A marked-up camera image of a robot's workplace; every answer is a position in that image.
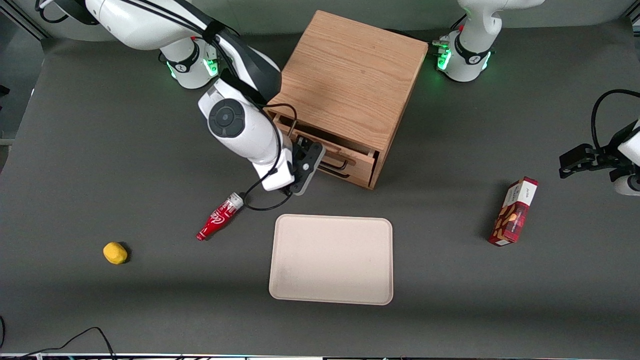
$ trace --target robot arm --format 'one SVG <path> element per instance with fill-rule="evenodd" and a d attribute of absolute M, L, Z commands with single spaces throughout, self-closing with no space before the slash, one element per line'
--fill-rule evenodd
<path fill-rule="evenodd" d="M 526 9 L 545 0 L 458 0 L 467 13 L 463 29 L 440 37 L 445 45 L 438 70 L 455 81 L 472 81 L 486 68 L 489 49 L 502 29 L 501 10 Z"/>
<path fill-rule="evenodd" d="M 616 192 L 640 196 L 640 120 L 633 121 L 618 131 L 609 144 L 600 146 L 595 129 L 595 117 L 602 100 L 611 94 L 640 97 L 639 92 L 625 89 L 609 90 L 602 94 L 591 113 L 591 135 L 594 146 L 584 143 L 560 156 L 560 178 L 582 171 L 612 168 L 609 177 Z"/>
<path fill-rule="evenodd" d="M 251 161 L 265 190 L 291 185 L 295 195 L 304 192 L 324 148 L 307 146 L 302 152 L 295 151 L 302 155 L 294 159 L 290 139 L 263 112 L 262 106 L 280 92 L 280 69 L 271 59 L 186 0 L 85 3 L 88 12 L 125 45 L 160 49 L 184 87 L 198 88 L 214 77 L 207 69 L 211 53 L 224 58 L 230 70 L 223 72 L 198 102 L 209 131 L 224 146 Z M 310 166 L 302 170 L 306 163 Z"/>

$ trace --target wooden drawer cabinet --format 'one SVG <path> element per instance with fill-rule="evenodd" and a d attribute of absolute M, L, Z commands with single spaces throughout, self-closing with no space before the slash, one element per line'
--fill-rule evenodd
<path fill-rule="evenodd" d="M 269 103 L 296 108 L 291 140 L 324 145 L 320 170 L 373 189 L 426 53 L 425 42 L 317 11 Z M 291 109 L 265 110 L 288 133 Z"/>

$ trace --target plastic tray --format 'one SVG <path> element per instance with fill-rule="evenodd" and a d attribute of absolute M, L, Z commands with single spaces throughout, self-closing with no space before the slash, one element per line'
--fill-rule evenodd
<path fill-rule="evenodd" d="M 282 215 L 269 292 L 280 300 L 387 305 L 394 296 L 392 243 L 387 219 Z"/>

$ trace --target red box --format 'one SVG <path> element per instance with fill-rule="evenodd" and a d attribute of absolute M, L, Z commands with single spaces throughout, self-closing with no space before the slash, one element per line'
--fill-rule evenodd
<path fill-rule="evenodd" d="M 537 188 L 538 182 L 530 177 L 509 186 L 498 219 L 493 225 L 490 243 L 505 246 L 518 241 Z"/>

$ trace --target drawer handle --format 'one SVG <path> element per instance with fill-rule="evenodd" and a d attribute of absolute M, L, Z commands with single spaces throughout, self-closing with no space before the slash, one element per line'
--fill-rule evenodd
<path fill-rule="evenodd" d="M 328 172 L 329 174 L 333 174 L 333 175 L 335 175 L 335 176 L 337 176 L 337 177 L 341 177 L 341 178 L 343 178 L 343 179 L 346 179 L 347 177 L 349 177 L 349 176 L 350 176 L 350 175 L 341 174 L 341 173 L 339 173 L 339 172 L 337 172 L 337 171 L 335 171 L 335 170 L 332 170 L 332 169 L 330 169 L 330 168 L 328 168 L 328 167 L 325 167 L 324 165 L 318 165 L 318 168 L 319 168 L 319 169 L 321 169 L 321 170 L 324 170 L 324 171 Z"/>
<path fill-rule="evenodd" d="M 325 163 L 324 161 L 320 161 L 320 164 L 325 168 L 330 168 L 330 169 L 333 169 L 335 171 L 342 171 L 342 170 L 347 168 L 348 161 L 344 160 L 344 162 L 342 163 L 341 167 L 335 167 L 335 166 L 333 166 L 333 165 L 331 165 L 329 163 Z"/>

